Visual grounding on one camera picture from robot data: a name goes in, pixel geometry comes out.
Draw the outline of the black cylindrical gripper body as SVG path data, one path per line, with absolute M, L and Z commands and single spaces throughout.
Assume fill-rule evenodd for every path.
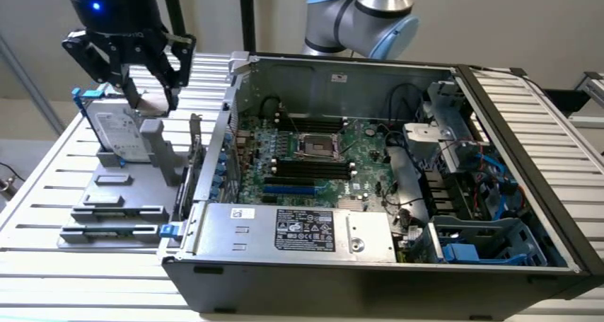
M 154 31 L 166 31 L 157 0 L 70 0 L 99 53 L 119 51 L 122 63 L 155 71 Z

